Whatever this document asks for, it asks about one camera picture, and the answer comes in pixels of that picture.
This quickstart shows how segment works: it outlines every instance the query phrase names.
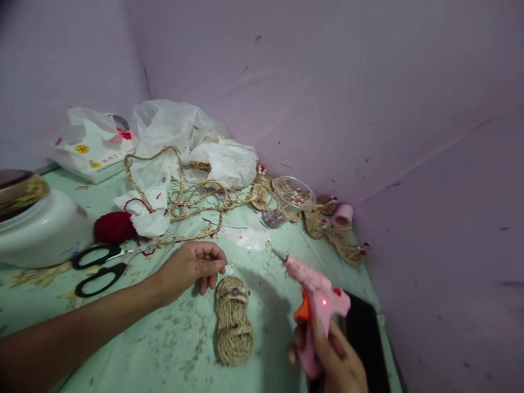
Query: white jar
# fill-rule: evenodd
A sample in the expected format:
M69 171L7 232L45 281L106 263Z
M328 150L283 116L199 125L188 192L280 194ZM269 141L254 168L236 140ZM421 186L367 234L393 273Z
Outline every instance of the white jar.
M52 189L25 212L0 222L0 262L28 269L64 263L93 243L93 223L70 196Z

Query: orange trigger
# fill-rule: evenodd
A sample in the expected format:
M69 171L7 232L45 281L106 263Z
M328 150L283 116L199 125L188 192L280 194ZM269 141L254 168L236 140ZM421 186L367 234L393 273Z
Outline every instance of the orange trigger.
M309 300L304 288L302 289L302 306L295 311L295 322L298 323L301 320L309 322Z

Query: hot glue gun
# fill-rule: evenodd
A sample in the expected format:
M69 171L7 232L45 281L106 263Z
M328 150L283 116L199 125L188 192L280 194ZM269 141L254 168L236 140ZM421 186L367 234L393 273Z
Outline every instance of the hot glue gun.
M307 322L306 345L298 351L298 356L305 374L311 379L316 379L320 374L321 366L315 359L311 324L314 318L319 318L327 335L331 316L337 313L345 317L351 307L351 301L342 289L331 289L329 279L300 259L274 248L273 252L284 261L286 271L291 278L302 285L303 301L302 306L295 312L295 321Z

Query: green table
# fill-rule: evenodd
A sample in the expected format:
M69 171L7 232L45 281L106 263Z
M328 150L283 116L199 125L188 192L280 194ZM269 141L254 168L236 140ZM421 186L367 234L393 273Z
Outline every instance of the green table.
M52 188L71 195L93 217L115 210L114 197L129 189L124 173L80 189L75 188L84 183L61 169L46 174L45 178ZM207 224L202 217L218 222L218 213L208 211L173 224L170 231L173 236L195 235ZM228 212L224 224L249 228L259 218L258 211L243 206ZM207 240L220 245L230 263L228 273L242 278L251 291L247 312L254 327L255 350L245 366L227 368L217 363L213 351L217 321L213 310L214 291L199 296L189 290L170 306L148 315L115 337L76 370L60 391L306 391L303 375L287 360L287 344L293 339L295 326L293 312L302 303L300 287L285 277L284 268L270 247L245 248L249 242L246 239L235 241L231 231L242 229L224 228L218 236ZM380 304L367 269L349 266L326 238L310 238L302 223L266 229L263 235L270 239L272 246L289 252L326 275L334 287L342 287L369 301L380 314ZM144 279L172 252L169 247L157 251L151 260L142 255L133 258L126 275L92 300ZM0 266L3 283L0 286L1 335L66 312L67 299L58 297L73 290L86 277L85 272L69 270L44 288L28 283L11 288L9 276L17 271L15 267ZM379 317L379 325L392 392L401 392L382 317Z

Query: wrist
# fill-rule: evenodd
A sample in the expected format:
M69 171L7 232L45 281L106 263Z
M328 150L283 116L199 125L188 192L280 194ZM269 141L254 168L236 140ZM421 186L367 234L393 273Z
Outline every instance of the wrist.
M162 286L155 283L153 277L148 277L135 285L139 298L144 300L147 306L151 308L151 311L166 305L165 296L161 290Z

